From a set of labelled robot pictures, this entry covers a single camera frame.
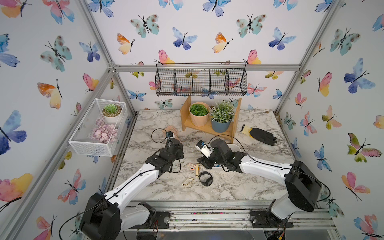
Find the beige gold wrist watch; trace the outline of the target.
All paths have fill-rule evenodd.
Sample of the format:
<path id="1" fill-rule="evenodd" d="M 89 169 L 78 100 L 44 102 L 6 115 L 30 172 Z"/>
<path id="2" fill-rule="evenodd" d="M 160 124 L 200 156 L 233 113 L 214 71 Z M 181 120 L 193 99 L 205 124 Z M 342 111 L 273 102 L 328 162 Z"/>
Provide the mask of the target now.
<path id="1" fill-rule="evenodd" d="M 187 186 L 190 186 L 192 185 L 193 183 L 195 182 L 195 178 L 193 177 L 187 177 L 183 180 L 182 182 L 182 186 L 183 187 L 187 187 Z"/>

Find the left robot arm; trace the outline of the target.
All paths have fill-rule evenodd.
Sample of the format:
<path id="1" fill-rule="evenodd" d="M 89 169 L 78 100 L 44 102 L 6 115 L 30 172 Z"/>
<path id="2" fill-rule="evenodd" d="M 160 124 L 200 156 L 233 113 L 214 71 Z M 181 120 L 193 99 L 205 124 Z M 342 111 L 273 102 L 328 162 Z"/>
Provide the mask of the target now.
<path id="1" fill-rule="evenodd" d="M 156 210 L 147 203 L 129 207 L 129 203 L 164 173 L 171 173 L 173 163 L 184 157 L 183 144 L 167 138 L 165 147 L 147 158 L 145 164 L 128 180 L 106 192 L 92 195 L 86 209 L 78 213 L 79 231 L 91 240 L 114 240 L 131 228 L 157 229 Z"/>

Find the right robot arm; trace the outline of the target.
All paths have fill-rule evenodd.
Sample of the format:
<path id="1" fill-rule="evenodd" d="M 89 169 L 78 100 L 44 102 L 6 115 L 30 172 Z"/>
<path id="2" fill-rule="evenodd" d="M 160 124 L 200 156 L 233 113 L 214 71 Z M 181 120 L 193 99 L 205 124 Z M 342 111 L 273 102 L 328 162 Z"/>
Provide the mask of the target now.
<path id="1" fill-rule="evenodd" d="M 224 170 L 244 175 L 255 175 L 284 185 L 287 193 L 274 200 L 267 211 L 267 218 L 283 221 L 297 211 L 313 212 L 317 203 L 332 195 L 321 196 L 330 188 L 322 183 L 301 161 L 292 164 L 258 159 L 246 152 L 241 144 L 227 144 L 215 139 L 210 144 L 200 140 L 195 148 L 203 155 L 198 159 L 206 169 L 220 165 Z"/>

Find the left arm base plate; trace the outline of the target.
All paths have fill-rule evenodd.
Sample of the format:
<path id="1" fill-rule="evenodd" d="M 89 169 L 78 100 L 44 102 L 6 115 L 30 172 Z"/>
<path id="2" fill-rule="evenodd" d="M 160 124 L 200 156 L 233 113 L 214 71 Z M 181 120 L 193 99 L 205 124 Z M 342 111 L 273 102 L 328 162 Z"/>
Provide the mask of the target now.
<path id="1" fill-rule="evenodd" d="M 151 205 L 145 202 L 141 202 L 138 204 L 138 207 L 141 206 L 145 208 L 149 212 L 148 217 L 146 218 L 146 221 L 143 222 L 141 225 L 135 225 L 131 227 L 131 229 L 168 229 L 169 223 L 171 219 L 171 213 L 170 212 L 162 212 L 158 211 Z"/>

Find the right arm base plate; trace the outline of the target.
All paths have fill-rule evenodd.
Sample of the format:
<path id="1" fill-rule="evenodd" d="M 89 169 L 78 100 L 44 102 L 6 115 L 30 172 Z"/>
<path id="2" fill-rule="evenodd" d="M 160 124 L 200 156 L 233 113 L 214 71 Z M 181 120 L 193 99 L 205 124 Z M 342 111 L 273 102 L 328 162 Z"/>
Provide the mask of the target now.
<path id="1" fill-rule="evenodd" d="M 288 218 L 279 219 L 272 213 L 273 200 L 268 209 L 250 211 L 250 222 L 253 228 L 293 228 L 294 224 Z"/>

